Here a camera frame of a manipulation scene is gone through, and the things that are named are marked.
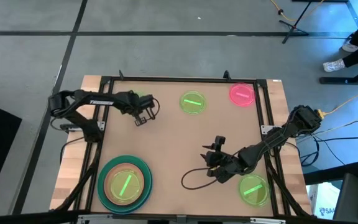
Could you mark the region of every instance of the wooden table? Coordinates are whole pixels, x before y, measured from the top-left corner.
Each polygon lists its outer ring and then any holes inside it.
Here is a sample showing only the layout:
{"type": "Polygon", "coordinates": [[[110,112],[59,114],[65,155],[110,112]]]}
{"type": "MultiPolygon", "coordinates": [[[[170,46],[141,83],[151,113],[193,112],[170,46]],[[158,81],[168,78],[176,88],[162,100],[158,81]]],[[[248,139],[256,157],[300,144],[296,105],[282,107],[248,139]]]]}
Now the wooden table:
{"type": "MultiPolygon", "coordinates": [[[[97,92],[99,88],[100,79],[101,76],[95,76],[95,75],[85,76],[81,89],[85,91],[97,92]]],[[[267,80],[267,85],[268,85],[268,92],[269,92],[275,125],[282,125],[287,121],[288,114],[289,114],[282,82],[281,80],[267,80]]],[[[261,102],[264,102],[264,95],[262,90],[260,90],[260,100],[261,102]]],[[[267,121],[265,104],[261,103],[261,105],[262,105],[264,121],[267,121]]],[[[85,105],[78,108],[78,111],[86,118],[91,118],[93,115],[94,106],[85,105]]],[[[67,141],[71,141],[79,137],[82,137],[81,132],[70,133],[68,135],[67,141]]],[[[289,139],[288,142],[295,144],[294,139],[289,139]]],[[[67,147],[65,148],[62,164],[60,166],[60,170],[55,185],[55,190],[50,203],[50,208],[58,207],[64,201],[64,199],[70,194],[70,192],[73,190],[75,185],[78,183],[78,179],[80,177],[80,172],[81,172],[81,166],[84,158],[84,153],[85,153],[85,147],[86,147],[86,142],[77,141],[75,143],[67,145],[67,147]]],[[[282,167],[283,167],[285,183],[287,185],[287,188],[294,196],[295,200],[302,206],[302,208],[306,212],[311,213],[310,203],[306,193],[305,181],[303,178],[300,160],[298,157],[298,151],[293,146],[286,144],[282,147],[280,155],[281,155],[282,167]]],[[[87,191],[88,191],[88,186],[86,185],[84,187],[83,192],[87,192],[87,191]]],[[[277,186],[275,186],[275,192],[278,201],[279,213],[283,214],[281,193],[277,186]]],[[[81,198],[80,208],[85,207],[85,200],[86,200],[86,194],[83,194],[81,198]]]]}

